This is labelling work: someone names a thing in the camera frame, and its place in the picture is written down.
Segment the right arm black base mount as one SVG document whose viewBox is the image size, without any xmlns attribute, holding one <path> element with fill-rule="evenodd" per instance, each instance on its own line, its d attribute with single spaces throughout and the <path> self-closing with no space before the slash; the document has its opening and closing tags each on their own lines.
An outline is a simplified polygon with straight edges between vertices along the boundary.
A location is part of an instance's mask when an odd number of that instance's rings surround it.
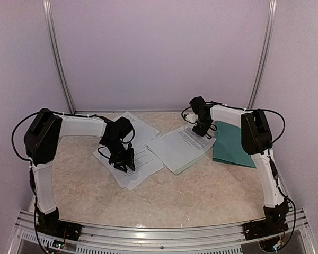
<svg viewBox="0 0 318 254">
<path fill-rule="evenodd" d="M 289 229 L 286 222 L 286 215 L 289 212 L 287 201 L 275 207 L 263 207 L 264 219 L 250 221 L 243 224 L 243 231 L 246 240 L 253 240 L 282 233 Z"/>
</svg>

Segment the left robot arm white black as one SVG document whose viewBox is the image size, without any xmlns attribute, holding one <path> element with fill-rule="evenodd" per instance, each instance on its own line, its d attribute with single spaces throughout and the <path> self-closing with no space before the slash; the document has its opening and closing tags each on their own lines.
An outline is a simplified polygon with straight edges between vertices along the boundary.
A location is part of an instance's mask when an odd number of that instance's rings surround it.
<svg viewBox="0 0 318 254">
<path fill-rule="evenodd" d="M 42 108 L 36 112 L 24 136 L 26 154 L 31 161 L 36 191 L 36 212 L 38 230 L 52 235 L 66 235 L 79 230 L 77 224 L 68 224 L 59 219 L 52 186 L 52 162 L 58 144 L 66 136 L 99 137 L 100 145 L 107 148 L 108 163 L 115 169 L 126 172 L 135 170 L 134 149 L 131 141 L 125 141 L 128 134 L 135 134 L 131 121 L 120 117 L 112 121 L 103 116 L 74 116 Z"/>
</svg>

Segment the light green clipboard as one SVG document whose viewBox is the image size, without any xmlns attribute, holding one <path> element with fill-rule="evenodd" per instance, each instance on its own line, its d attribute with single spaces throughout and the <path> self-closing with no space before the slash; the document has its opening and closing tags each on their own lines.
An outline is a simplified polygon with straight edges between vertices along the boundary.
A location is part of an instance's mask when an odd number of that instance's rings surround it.
<svg viewBox="0 0 318 254">
<path fill-rule="evenodd" d="M 202 155 L 199 155 L 196 159 L 192 160 L 191 162 L 181 166 L 180 168 L 178 168 L 177 170 L 173 171 L 173 173 L 175 175 L 178 175 L 180 173 L 182 173 L 183 171 L 185 171 L 187 168 L 191 167 L 192 165 L 194 165 L 196 162 L 198 162 L 199 160 L 201 160 L 203 157 L 205 157 L 207 155 L 207 153 L 209 153 L 212 149 L 213 149 L 213 146 L 214 146 L 214 143 L 217 139 L 215 138 L 214 139 L 214 142 L 213 144 L 211 145 L 211 147 L 206 151 L 204 152 Z"/>
</svg>

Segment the dark teal folder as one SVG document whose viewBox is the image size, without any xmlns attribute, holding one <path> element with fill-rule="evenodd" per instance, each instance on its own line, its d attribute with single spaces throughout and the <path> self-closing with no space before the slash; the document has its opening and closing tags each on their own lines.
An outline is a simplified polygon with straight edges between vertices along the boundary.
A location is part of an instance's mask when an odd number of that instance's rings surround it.
<svg viewBox="0 0 318 254">
<path fill-rule="evenodd" d="M 242 148 L 241 129 L 238 126 L 216 121 L 216 141 L 213 148 L 213 161 L 229 165 L 255 168 L 255 164 Z"/>
</svg>

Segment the printed paper sheet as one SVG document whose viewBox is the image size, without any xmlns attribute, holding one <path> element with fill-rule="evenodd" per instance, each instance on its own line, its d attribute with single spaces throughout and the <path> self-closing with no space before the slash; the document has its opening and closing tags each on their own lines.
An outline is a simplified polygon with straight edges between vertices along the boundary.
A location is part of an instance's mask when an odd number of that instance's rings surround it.
<svg viewBox="0 0 318 254">
<path fill-rule="evenodd" d="M 153 139 L 148 144 L 149 150 L 172 173 L 202 155 L 214 142 L 214 133 L 210 134 L 211 139 L 207 139 L 205 136 L 201 137 L 195 134 L 192 128 L 192 124 L 186 124 Z"/>
<path fill-rule="evenodd" d="M 136 151 L 147 145 L 151 140 L 160 135 L 159 130 L 141 121 L 130 112 L 125 112 L 118 118 L 120 117 L 127 118 L 135 129 L 135 136 L 131 141 L 131 144 Z"/>
</svg>

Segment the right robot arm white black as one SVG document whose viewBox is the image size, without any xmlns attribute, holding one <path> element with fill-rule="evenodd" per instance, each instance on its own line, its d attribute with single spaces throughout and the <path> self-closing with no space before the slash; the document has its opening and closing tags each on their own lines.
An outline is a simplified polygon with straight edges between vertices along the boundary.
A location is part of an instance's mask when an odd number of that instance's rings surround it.
<svg viewBox="0 0 318 254">
<path fill-rule="evenodd" d="M 271 235 L 288 230 L 286 215 L 289 198 L 279 187 L 278 170 L 273 159 L 273 139 L 263 109 L 247 110 L 222 103 L 206 102 L 201 96 L 189 102 L 192 113 L 182 112 L 182 118 L 193 124 L 193 132 L 204 136 L 215 121 L 235 125 L 241 130 L 241 145 L 252 158 L 262 184 L 264 219 L 244 224 L 246 234 Z"/>
</svg>

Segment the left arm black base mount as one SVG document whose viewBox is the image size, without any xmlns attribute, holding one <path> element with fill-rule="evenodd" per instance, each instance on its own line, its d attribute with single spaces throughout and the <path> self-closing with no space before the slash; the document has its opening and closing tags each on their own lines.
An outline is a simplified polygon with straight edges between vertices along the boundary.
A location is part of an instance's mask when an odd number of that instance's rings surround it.
<svg viewBox="0 0 318 254">
<path fill-rule="evenodd" d="M 65 240 L 79 240 L 82 225 L 60 220 L 58 208 L 49 214 L 44 214 L 36 208 L 36 214 L 38 215 L 37 232 Z"/>
</svg>

